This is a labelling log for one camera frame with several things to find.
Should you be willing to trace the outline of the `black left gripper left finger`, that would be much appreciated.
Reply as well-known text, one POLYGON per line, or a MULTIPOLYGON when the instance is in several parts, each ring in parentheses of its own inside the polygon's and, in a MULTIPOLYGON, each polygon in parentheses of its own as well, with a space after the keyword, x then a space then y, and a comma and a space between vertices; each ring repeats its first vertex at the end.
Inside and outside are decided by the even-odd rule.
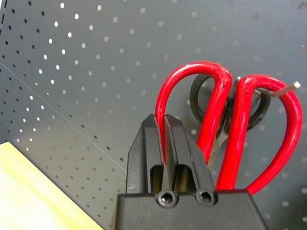
POLYGON ((163 174, 160 131, 154 114, 150 114, 142 121, 128 153, 126 193, 159 193, 162 190, 163 174))

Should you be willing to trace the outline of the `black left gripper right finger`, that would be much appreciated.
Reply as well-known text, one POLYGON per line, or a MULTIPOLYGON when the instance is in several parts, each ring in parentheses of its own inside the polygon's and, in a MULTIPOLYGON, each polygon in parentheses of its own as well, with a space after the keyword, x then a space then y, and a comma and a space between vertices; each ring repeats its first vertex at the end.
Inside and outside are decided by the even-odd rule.
POLYGON ((215 191, 202 151, 182 122, 169 114, 165 116, 165 152, 169 185, 174 192, 215 191))

